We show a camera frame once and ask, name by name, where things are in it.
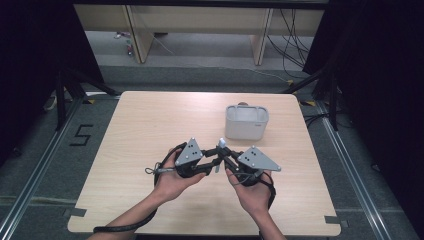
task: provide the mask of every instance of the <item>white container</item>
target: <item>white container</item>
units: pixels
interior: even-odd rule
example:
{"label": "white container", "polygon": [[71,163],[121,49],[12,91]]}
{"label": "white container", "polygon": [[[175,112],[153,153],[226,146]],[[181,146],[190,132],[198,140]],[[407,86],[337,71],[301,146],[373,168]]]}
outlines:
{"label": "white container", "polygon": [[268,123],[268,110],[259,106],[231,105],[226,110],[225,136],[260,140]]}

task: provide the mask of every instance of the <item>wooden table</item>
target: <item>wooden table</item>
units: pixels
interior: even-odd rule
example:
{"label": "wooden table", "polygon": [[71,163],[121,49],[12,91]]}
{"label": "wooden table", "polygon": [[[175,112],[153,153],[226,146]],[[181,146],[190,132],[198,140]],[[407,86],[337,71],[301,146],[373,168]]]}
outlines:
{"label": "wooden table", "polygon": [[[224,137],[225,109],[247,102],[266,107],[270,119],[259,141],[226,139],[245,151],[251,145],[282,167],[273,172],[277,196],[270,213],[287,236],[336,236],[339,224],[298,102],[292,95],[197,92],[125,92],[116,107],[72,216],[72,232],[91,232],[132,207],[153,189],[145,173],[170,148],[195,137],[211,149]],[[204,158],[202,162],[211,161]],[[137,233],[257,235],[225,172],[212,173],[178,199],[161,206]]]}

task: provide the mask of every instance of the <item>floor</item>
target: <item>floor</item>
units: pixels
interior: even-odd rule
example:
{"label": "floor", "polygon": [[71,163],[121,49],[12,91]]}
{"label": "floor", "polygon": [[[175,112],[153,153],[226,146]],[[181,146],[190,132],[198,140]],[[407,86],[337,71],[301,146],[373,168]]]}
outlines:
{"label": "floor", "polygon": [[[242,69],[269,78],[265,79],[265,82],[278,80],[284,84],[288,84],[290,80],[298,81],[306,76],[299,73],[300,66],[287,59],[283,60],[281,54],[269,41],[262,65],[255,66],[249,38],[243,35],[157,34],[144,64],[137,63],[133,54],[129,54],[129,38],[123,36],[117,38],[114,32],[87,32],[87,37],[103,74],[107,72],[108,67],[138,69],[166,67],[184,68],[187,71],[192,69]],[[271,40],[281,49],[285,49],[297,61],[302,62],[297,47],[288,45],[286,48],[286,42],[281,36],[271,36]],[[308,48],[313,38],[301,38],[301,41]],[[281,72],[281,70],[287,72],[280,75],[271,74],[272,71]],[[106,83],[110,81],[113,84],[111,76],[104,77]],[[299,100],[311,99],[310,88],[299,92],[297,95]],[[101,142],[101,136],[107,128],[116,103],[117,100],[99,100],[96,107],[83,104],[76,111],[74,122],[65,133],[68,137],[61,140],[58,150],[54,153],[55,160],[46,166],[47,170],[40,176],[42,179],[40,183],[33,186],[34,195],[24,214],[18,217],[19,224],[11,229],[14,231],[11,239],[85,239],[89,236],[89,234],[75,234],[67,231],[66,224],[69,215],[66,210],[72,209],[77,201],[79,191],[85,181],[84,176],[88,174],[92,163],[85,159],[94,158],[95,146]],[[307,115],[316,115],[325,109],[325,103],[314,104],[317,105],[303,104],[300,106],[305,119],[308,119]],[[96,123],[93,131],[98,137],[93,137],[90,141],[93,147],[69,150],[69,146],[75,141],[72,135],[78,131],[78,126],[87,121]],[[55,124],[55,112],[47,111],[40,117],[22,143],[22,149],[25,149],[22,155],[11,156],[0,169],[0,216],[3,218],[10,212],[22,189],[28,185],[28,178],[37,168],[44,150],[49,147],[50,139],[54,137]],[[370,167],[372,159],[367,154],[366,146],[362,144],[354,126],[351,125],[348,115],[338,116],[338,124],[339,131],[335,138],[331,137],[334,132],[328,127],[328,121],[325,118],[311,123],[308,128],[342,225],[342,233],[331,239],[418,239],[384,179]],[[342,141],[347,149],[347,155],[344,155],[343,149],[340,151],[335,148],[334,139]],[[351,175],[347,174],[346,170],[352,168],[349,164],[353,164],[359,180],[352,179]],[[75,177],[75,172],[79,173],[79,177]],[[366,200],[371,202],[362,202],[363,198],[359,197],[358,193],[358,189],[361,190],[361,188],[365,188],[368,193]],[[377,217],[383,219],[383,227],[387,228],[388,235],[383,234],[386,238],[381,238],[378,230],[373,228],[372,219],[375,216],[367,214],[364,206],[375,207],[378,213]],[[290,237],[290,239],[325,238]]]}

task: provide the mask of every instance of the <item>hand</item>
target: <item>hand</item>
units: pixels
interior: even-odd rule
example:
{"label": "hand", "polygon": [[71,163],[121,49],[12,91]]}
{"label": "hand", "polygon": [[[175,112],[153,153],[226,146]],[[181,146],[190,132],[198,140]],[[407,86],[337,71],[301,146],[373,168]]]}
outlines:
{"label": "hand", "polygon": [[[181,152],[181,149],[169,156],[168,160],[163,165],[163,168],[175,167],[175,157],[177,152]],[[191,178],[182,178],[176,171],[161,173],[152,194],[156,194],[162,202],[174,200],[180,196],[186,188],[198,183],[205,176],[205,173],[200,173]]]}
{"label": "hand", "polygon": [[[242,184],[237,184],[239,180],[229,169],[225,169],[225,171],[228,181],[236,190],[240,204],[246,212],[252,217],[268,212],[268,200],[271,192],[265,184],[257,183],[253,186],[245,187]],[[265,170],[265,172],[271,176],[270,171]],[[262,180],[270,183],[270,179],[265,174],[262,174]]]}

